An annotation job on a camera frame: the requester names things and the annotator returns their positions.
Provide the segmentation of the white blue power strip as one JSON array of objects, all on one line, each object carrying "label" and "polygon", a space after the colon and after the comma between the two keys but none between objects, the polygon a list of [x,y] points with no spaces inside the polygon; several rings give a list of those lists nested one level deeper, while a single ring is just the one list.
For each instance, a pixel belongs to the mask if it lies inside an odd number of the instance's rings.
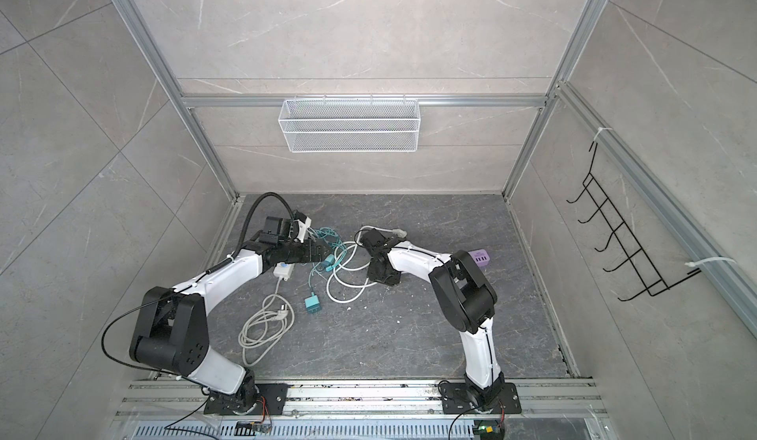
[{"label": "white blue power strip", "polygon": [[294,266],[292,264],[279,263],[273,269],[273,274],[278,280],[289,280],[293,274]]}]

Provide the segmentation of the teal charger adapter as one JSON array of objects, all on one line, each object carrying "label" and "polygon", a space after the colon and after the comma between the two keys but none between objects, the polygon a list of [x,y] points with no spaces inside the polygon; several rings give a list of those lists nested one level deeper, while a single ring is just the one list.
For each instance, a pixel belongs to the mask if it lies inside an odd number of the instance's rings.
[{"label": "teal charger adapter", "polygon": [[305,299],[305,308],[310,314],[315,314],[321,311],[321,300],[319,300],[319,296],[312,293],[309,297],[307,297]]}]

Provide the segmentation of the purple power strip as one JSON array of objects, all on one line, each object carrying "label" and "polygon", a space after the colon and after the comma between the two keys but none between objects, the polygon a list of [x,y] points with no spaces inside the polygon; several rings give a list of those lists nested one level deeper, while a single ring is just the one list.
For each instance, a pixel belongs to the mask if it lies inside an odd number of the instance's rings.
[{"label": "purple power strip", "polygon": [[470,251],[469,255],[473,258],[473,261],[479,266],[479,268],[484,268],[491,262],[489,253],[484,249]]}]

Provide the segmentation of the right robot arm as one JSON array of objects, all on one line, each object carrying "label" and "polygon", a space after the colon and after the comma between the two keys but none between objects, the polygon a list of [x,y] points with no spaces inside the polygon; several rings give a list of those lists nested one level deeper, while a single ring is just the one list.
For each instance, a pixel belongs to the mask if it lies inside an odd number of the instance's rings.
[{"label": "right robot arm", "polygon": [[410,274],[431,284],[443,315],[461,335],[465,396],[479,410],[495,404],[506,384],[493,337],[498,296],[473,256],[435,253],[370,226],[358,230],[356,242],[370,255],[369,282],[394,286]]}]

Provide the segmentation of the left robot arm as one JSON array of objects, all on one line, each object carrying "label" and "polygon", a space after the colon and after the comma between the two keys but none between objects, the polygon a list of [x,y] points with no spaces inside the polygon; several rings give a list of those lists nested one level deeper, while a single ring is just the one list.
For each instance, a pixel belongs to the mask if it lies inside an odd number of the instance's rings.
[{"label": "left robot arm", "polygon": [[173,287],[155,286],[134,308],[137,319],[126,366],[175,375],[204,388],[235,414],[260,402],[254,371],[211,347],[207,317],[238,289],[280,264],[319,263],[325,244],[309,235],[311,219],[286,209],[254,235],[240,234],[234,251],[198,276]]}]

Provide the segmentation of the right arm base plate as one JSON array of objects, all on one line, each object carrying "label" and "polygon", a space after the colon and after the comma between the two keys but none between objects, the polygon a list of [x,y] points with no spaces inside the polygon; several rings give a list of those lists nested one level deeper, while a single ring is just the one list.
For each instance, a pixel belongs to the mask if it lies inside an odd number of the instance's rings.
[{"label": "right arm base plate", "polygon": [[443,380],[437,385],[445,414],[521,414],[522,404],[516,385],[496,382],[480,390],[465,382]]}]

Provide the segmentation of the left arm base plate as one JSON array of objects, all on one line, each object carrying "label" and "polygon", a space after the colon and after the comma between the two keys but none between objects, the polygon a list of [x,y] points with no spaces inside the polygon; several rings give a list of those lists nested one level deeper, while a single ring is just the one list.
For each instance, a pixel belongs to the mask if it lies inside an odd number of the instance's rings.
[{"label": "left arm base plate", "polygon": [[283,414],[289,385],[264,383],[242,385],[234,395],[211,392],[205,414],[218,416],[261,416],[263,410],[272,416]]}]

